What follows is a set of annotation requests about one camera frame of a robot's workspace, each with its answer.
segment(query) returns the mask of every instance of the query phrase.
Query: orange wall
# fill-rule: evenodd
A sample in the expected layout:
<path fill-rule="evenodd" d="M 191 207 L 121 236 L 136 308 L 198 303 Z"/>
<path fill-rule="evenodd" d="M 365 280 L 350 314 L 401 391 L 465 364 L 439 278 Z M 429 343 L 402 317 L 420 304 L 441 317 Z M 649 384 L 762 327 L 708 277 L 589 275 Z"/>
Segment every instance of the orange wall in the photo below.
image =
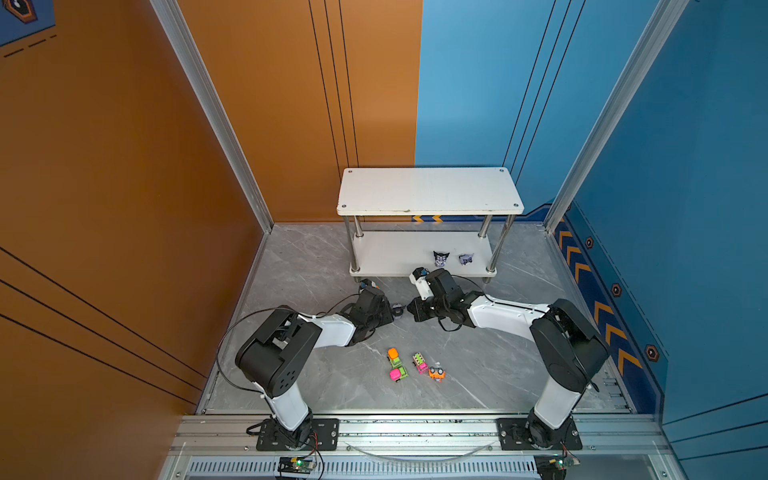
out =
<path fill-rule="evenodd" d="M 414 164 L 421 0 L 179 3 L 275 221 L 339 220 L 344 167 Z"/>
<path fill-rule="evenodd" d="M 55 14 L 0 51 L 0 477 L 154 478 L 262 233 L 149 2 Z"/>

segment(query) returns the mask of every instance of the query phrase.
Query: wall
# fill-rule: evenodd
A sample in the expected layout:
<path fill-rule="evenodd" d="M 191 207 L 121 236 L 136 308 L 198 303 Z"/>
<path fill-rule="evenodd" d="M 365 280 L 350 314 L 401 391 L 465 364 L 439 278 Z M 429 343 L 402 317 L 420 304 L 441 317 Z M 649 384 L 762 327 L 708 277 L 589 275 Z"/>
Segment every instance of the wall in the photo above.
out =
<path fill-rule="evenodd" d="M 757 477 L 768 448 L 766 14 L 690 2 L 576 198 L 667 357 L 690 478 Z"/>
<path fill-rule="evenodd" d="M 273 218 L 321 221 L 345 167 L 504 165 L 547 203 L 656 3 L 180 6 Z"/>
<path fill-rule="evenodd" d="M 155 478 L 261 232 L 149 2 L 54 10 L 0 51 L 0 477 Z"/>

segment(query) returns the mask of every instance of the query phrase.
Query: floor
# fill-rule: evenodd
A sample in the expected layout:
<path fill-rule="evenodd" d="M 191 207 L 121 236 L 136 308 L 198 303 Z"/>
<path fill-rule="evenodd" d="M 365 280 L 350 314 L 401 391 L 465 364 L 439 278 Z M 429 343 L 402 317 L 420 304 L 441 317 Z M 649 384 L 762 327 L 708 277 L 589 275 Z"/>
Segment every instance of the floor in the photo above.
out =
<path fill-rule="evenodd" d="M 363 228 L 479 230 L 479 223 L 368 222 Z M 493 246 L 501 228 L 494 222 L 488 232 Z M 503 246 L 498 275 L 486 286 L 488 294 L 529 303 L 566 298 L 583 309 L 562 256 L 548 242 L 539 223 L 515 223 Z M 343 223 L 277 224 L 266 242 L 243 314 L 282 304 L 306 313 L 326 310 L 357 291 L 348 268 Z M 407 278 L 373 280 L 390 303 L 406 305 L 417 294 Z M 465 291 L 474 288 L 458 281 Z M 267 315 L 255 315 L 241 323 L 222 347 L 222 368 L 239 385 L 249 384 L 234 365 L 235 353 Z M 434 382 L 413 367 L 408 369 L 411 363 L 406 362 L 409 377 L 392 382 L 386 359 L 386 350 L 391 347 L 396 347 L 403 358 L 420 352 L 429 365 L 445 369 L 446 379 Z M 601 391 L 587 391 L 577 411 L 628 411 L 614 372 L 609 359 L 595 378 Z M 528 412 L 547 377 L 533 342 L 490 329 L 462 328 L 446 333 L 436 319 L 415 323 L 406 311 L 401 319 L 378 329 L 363 343 L 313 350 L 297 382 L 307 404 L 318 413 L 340 409 Z M 204 406 L 207 413 L 268 412 L 257 394 L 234 389 L 220 378 L 214 382 Z"/>

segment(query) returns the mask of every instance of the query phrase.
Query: yellow arrow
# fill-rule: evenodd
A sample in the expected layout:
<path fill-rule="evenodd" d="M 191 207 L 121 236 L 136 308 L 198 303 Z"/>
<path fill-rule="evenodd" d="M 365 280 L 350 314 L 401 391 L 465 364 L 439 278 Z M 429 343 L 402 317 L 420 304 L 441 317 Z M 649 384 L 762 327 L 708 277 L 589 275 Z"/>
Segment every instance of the yellow arrow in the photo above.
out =
<path fill-rule="evenodd" d="M 604 312 L 608 312 L 611 315 L 614 314 L 614 311 L 608 305 L 600 302 L 595 302 L 594 303 L 594 322 L 597 323 L 598 325 L 600 324 L 600 320 L 598 319 L 598 316 L 600 315 L 600 310 L 603 310 Z"/>
<path fill-rule="evenodd" d="M 576 283 L 578 283 L 578 273 L 581 270 L 586 270 L 588 272 L 592 271 L 589 265 L 584 265 L 583 263 L 576 262 L 576 272 L 574 273 L 574 277 L 576 278 Z"/>
<path fill-rule="evenodd" d="M 605 324 L 605 342 L 610 345 L 611 344 L 611 334 L 615 333 L 616 335 L 619 335 L 623 339 L 627 339 L 627 334 L 616 328 L 615 326 L 611 325 L 610 323 Z"/>
<path fill-rule="evenodd" d="M 622 349 L 619 349 L 619 373 L 621 376 L 624 376 L 624 359 L 629 360 L 630 362 L 634 363 L 635 365 L 639 366 L 640 368 L 643 368 L 643 366 L 640 364 L 640 360 L 634 358 L 629 353 L 626 353 Z"/>
<path fill-rule="evenodd" d="M 573 237 L 574 235 L 571 232 L 568 232 L 566 230 L 563 230 L 560 232 L 560 250 L 563 250 L 563 237 Z"/>
<path fill-rule="evenodd" d="M 571 253 L 581 253 L 581 250 L 579 250 L 577 247 L 568 247 L 565 249 L 565 251 L 568 252 L 568 255 L 565 257 L 565 262 L 568 264 L 568 266 L 571 266 Z"/>

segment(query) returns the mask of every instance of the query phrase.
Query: toy car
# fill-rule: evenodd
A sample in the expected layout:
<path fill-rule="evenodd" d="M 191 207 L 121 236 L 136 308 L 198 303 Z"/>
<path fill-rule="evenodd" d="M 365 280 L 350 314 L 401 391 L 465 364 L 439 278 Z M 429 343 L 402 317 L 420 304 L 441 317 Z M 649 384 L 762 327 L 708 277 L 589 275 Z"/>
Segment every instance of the toy car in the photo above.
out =
<path fill-rule="evenodd" d="M 406 372 L 406 368 L 402 366 L 402 360 L 400 359 L 400 355 L 397 353 L 397 349 L 389 349 L 387 350 L 386 354 L 389 358 L 390 365 L 392 365 L 392 371 L 389 372 L 389 378 L 395 382 L 399 382 L 400 380 L 406 378 L 408 376 L 408 372 Z"/>
<path fill-rule="evenodd" d="M 424 357 L 421 353 L 416 353 L 413 356 L 413 365 L 415 365 L 416 369 L 419 371 L 421 375 L 424 375 L 427 373 L 427 370 L 429 370 L 429 367 L 427 366 L 427 362 L 424 361 Z"/>
<path fill-rule="evenodd" d="M 442 382 L 445 378 L 445 370 L 441 368 L 429 367 L 429 378 L 434 379 L 436 382 Z"/>

